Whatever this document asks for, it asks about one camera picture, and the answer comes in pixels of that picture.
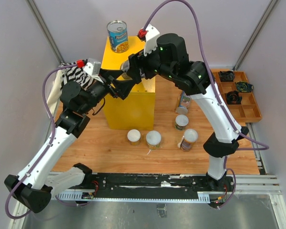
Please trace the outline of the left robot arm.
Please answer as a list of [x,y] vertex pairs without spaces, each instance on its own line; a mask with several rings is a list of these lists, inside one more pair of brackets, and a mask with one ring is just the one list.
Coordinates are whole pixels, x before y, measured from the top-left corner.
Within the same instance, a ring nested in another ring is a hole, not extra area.
[[48,174],[86,128],[90,121],[87,114],[106,95],[125,99],[132,88],[141,82],[140,75],[131,71],[127,71],[129,80],[118,80],[122,74],[121,70],[102,69],[98,75],[100,80],[87,89],[76,81],[70,81],[62,87],[60,100],[65,109],[57,121],[51,121],[49,139],[22,171],[5,178],[4,184],[10,192],[10,198],[15,198],[30,211],[39,213],[59,193],[75,186],[86,189],[92,185],[92,170],[81,163],[53,178],[49,178]]

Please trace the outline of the blue Progresso soup can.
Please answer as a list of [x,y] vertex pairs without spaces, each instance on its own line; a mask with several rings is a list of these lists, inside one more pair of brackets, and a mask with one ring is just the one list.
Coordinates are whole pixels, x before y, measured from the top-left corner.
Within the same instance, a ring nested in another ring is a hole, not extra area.
[[111,49],[116,53],[123,53],[129,49],[127,24],[121,20],[107,24],[107,31]]
[[[121,64],[121,67],[120,67],[120,70],[123,71],[122,77],[123,77],[123,79],[125,79],[125,80],[130,80],[130,79],[131,79],[131,77],[127,74],[127,71],[129,70],[129,66],[130,66],[129,61],[126,60],[126,61],[124,61],[124,62]],[[142,70],[142,69],[139,69],[139,72],[140,72],[140,77],[141,77],[142,79],[145,78],[145,73],[143,72],[143,70]]]

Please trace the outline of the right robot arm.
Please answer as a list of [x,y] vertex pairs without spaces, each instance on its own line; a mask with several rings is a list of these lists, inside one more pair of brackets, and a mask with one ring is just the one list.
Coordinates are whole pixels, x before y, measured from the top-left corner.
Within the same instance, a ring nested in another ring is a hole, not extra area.
[[219,190],[227,174],[226,157],[238,149],[238,140],[248,134],[248,128],[241,126],[228,111],[206,61],[189,60],[182,37],[175,33],[148,37],[146,32],[138,37],[145,41],[145,46],[129,56],[127,74],[136,82],[142,76],[151,79],[159,75],[198,104],[214,130],[203,145],[209,155],[206,184],[212,191]]

